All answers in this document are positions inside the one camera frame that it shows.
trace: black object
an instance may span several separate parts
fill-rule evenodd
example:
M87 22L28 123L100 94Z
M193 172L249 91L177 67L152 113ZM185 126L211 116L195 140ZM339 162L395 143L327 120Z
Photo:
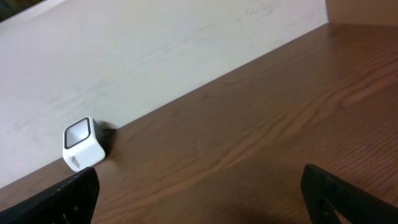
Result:
M341 223L335 210L354 224L398 223L398 208L315 165L305 166L301 189L314 224Z
M97 173L94 168L87 167L0 212L0 223L89 224L99 192Z

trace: desk surface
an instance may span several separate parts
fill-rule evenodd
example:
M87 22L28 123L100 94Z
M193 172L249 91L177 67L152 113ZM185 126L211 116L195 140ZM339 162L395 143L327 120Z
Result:
M119 129L93 223L310 223L306 163L398 205L397 81L398 27L322 26ZM0 209L71 174L55 161Z

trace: white plastic cube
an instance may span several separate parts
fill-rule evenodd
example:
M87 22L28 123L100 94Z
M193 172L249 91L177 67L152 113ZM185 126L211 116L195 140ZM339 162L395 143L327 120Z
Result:
M75 172L105 158L104 134L96 121L87 116L63 133L63 160Z

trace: brown wooden surface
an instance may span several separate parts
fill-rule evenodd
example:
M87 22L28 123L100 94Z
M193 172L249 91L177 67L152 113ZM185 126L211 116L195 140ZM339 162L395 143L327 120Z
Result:
M398 0L326 0L329 22L398 26Z
M398 28L324 25L122 127L93 223L310 223L306 163L398 205L397 59ZM70 174L53 162L0 209Z

